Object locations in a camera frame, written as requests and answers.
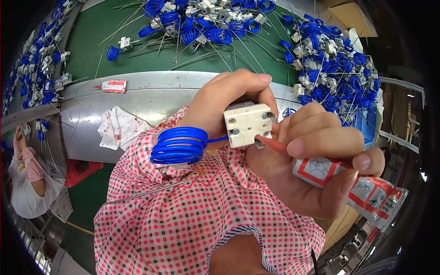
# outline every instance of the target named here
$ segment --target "red stool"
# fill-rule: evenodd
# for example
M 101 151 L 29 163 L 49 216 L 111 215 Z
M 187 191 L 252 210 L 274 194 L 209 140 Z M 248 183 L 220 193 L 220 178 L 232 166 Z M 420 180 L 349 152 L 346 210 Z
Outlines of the red stool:
M 65 187 L 72 187 L 99 169 L 104 168 L 103 162 L 88 161 L 88 168 L 83 168 L 84 161 L 66 159 L 67 174 Z

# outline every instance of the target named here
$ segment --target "white plastic crate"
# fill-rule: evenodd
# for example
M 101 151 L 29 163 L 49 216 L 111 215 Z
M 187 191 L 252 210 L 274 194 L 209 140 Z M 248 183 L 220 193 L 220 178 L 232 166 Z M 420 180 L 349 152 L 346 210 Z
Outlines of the white plastic crate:
M 54 200 L 49 209 L 57 218 L 66 223 L 67 219 L 73 212 L 67 187 L 61 189 L 59 196 Z

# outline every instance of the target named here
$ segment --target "pink checkered shirt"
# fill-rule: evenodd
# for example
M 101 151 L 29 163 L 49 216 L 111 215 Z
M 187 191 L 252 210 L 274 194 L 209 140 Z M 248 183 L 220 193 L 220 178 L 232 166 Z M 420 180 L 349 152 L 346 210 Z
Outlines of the pink checkered shirt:
M 275 274 L 306 274 L 325 233 L 310 217 L 290 211 L 247 166 L 245 148 L 205 152 L 199 173 L 155 170 L 152 141 L 186 112 L 182 108 L 143 133 L 110 176 L 107 201 L 193 179 L 164 191 L 103 205 L 94 218 L 96 273 L 208 274 L 214 249 L 236 234 L 253 233 L 263 266 Z

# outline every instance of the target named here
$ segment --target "red and white glue tube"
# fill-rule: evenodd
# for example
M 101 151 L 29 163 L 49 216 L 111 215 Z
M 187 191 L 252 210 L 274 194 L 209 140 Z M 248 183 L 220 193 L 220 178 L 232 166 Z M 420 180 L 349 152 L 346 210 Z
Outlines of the red and white glue tube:
M 333 158 L 294 159 L 292 167 L 295 176 L 318 188 L 324 188 L 334 174 L 353 168 L 350 164 Z M 348 195 L 347 204 L 381 231 L 385 231 L 407 195 L 408 190 L 394 187 L 379 177 L 358 176 Z
M 127 80 L 109 80 L 103 82 L 101 85 L 95 86 L 105 92 L 115 92 L 125 94 L 127 87 Z

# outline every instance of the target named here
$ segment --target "person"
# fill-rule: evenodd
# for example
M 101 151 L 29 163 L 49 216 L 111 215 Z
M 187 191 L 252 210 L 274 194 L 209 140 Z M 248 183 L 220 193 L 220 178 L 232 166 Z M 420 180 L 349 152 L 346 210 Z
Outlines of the person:
M 324 231 L 313 218 L 337 219 L 358 173 L 379 176 L 378 148 L 363 152 L 363 136 L 309 103 L 279 124 L 272 138 L 288 144 L 283 156 L 269 147 L 230 148 L 210 143 L 191 172 L 157 169 L 149 161 L 155 137 L 171 127 L 196 127 L 209 139 L 226 134 L 223 112 L 237 100 L 267 104 L 278 114 L 271 77 L 239 69 L 206 83 L 182 108 L 139 136 L 110 176 L 107 201 L 95 223 L 97 274 L 307 274 L 320 254 Z M 292 175 L 293 158 L 352 159 L 354 169 L 318 189 Z M 129 198 L 191 179 L 146 196 Z
M 21 126 L 15 129 L 14 156 L 7 171 L 7 177 L 11 179 L 6 181 L 11 205 L 19 216 L 26 219 L 46 213 L 66 181 L 61 172 L 52 171 L 50 165 L 27 146 Z

